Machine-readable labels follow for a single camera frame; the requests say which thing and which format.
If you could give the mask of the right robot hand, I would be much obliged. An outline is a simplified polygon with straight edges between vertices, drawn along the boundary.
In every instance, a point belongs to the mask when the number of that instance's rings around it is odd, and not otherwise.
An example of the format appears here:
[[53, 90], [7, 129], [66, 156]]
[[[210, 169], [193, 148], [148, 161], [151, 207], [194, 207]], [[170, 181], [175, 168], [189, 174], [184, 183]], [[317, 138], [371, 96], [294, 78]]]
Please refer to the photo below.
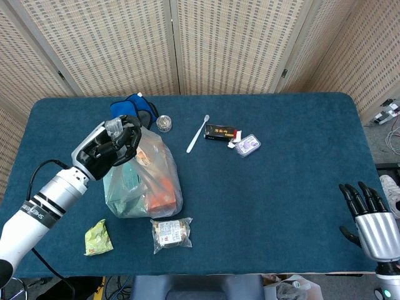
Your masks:
[[380, 194], [358, 182], [362, 194], [350, 184], [340, 184], [341, 191], [357, 228], [357, 234], [340, 226], [342, 235], [360, 247], [365, 255], [379, 263], [399, 261], [399, 229]]

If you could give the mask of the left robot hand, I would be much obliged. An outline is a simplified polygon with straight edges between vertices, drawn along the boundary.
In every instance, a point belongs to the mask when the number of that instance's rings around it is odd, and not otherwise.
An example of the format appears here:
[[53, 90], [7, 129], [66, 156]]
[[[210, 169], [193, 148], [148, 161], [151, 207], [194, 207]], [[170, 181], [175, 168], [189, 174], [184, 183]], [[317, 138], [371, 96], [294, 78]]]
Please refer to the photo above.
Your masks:
[[102, 179], [111, 168], [120, 166], [137, 154], [141, 122], [121, 115], [101, 122], [72, 152], [72, 165], [90, 180]]

